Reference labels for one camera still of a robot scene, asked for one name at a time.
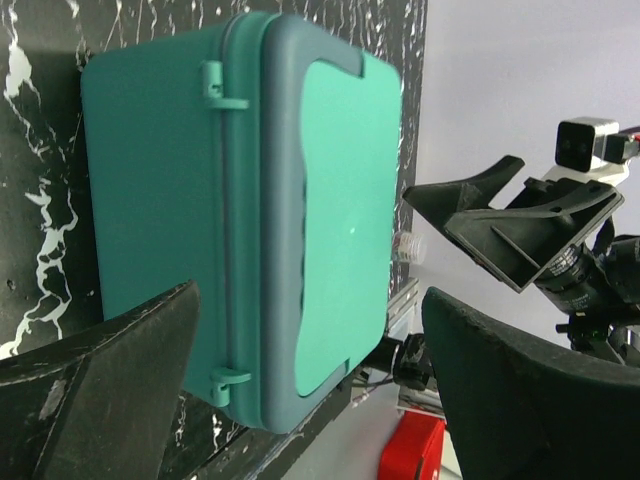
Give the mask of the teal medicine kit box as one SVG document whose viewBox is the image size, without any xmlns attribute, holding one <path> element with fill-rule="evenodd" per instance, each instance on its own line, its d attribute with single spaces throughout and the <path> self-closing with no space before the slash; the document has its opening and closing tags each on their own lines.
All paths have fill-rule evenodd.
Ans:
<svg viewBox="0 0 640 480">
<path fill-rule="evenodd" d="M 386 327 L 397 69 L 250 12 L 94 55 L 81 99 L 104 316 L 195 281 L 184 389 L 291 431 Z"/>
</svg>

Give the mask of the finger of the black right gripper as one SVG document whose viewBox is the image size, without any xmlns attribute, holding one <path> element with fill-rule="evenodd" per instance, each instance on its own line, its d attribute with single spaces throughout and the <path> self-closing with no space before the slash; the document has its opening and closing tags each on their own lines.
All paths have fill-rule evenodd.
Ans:
<svg viewBox="0 0 640 480">
<path fill-rule="evenodd" d="M 445 226 L 454 214 L 488 209 L 490 201 L 524 166 L 522 158 L 506 155 L 483 172 L 462 180 L 408 187 L 402 198 L 445 235 Z"/>
</svg>

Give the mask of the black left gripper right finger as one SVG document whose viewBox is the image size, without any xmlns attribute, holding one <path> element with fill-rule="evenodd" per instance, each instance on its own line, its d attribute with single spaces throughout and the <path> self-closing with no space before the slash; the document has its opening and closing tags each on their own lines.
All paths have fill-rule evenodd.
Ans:
<svg viewBox="0 0 640 480">
<path fill-rule="evenodd" d="M 425 343 L 465 479 L 636 479 L 639 371 L 430 287 Z"/>
</svg>

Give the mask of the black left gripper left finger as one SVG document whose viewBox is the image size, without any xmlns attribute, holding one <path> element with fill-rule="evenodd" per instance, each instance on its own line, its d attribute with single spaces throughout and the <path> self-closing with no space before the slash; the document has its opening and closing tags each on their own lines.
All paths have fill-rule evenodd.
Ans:
<svg viewBox="0 0 640 480">
<path fill-rule="evenodd" d="M 157 478 L 199 313 L 189 281 L 2 360 L 2 478 Z"/>
</svg>

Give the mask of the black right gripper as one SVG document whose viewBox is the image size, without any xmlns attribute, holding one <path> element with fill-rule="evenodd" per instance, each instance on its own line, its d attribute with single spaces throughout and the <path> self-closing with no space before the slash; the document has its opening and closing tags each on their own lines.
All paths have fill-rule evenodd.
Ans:
<svg viewBox="0 0 640 480">
<path fill-rule="evenodd" d="M 523 193 L 531 204 L 453 214 L 446 234 L 511 289 L 521 292 L 536 280 L 534 285 L 568 317 L 556 331 L 567 336 L 573 351 L 637 365 L 639 238 L 617 236 L 599 255 L 586 245 L 561 255 L 610 217 L 624 202 L 622 194 L 598 181 L 570 179 L 529 179 Z"/>
</svg>

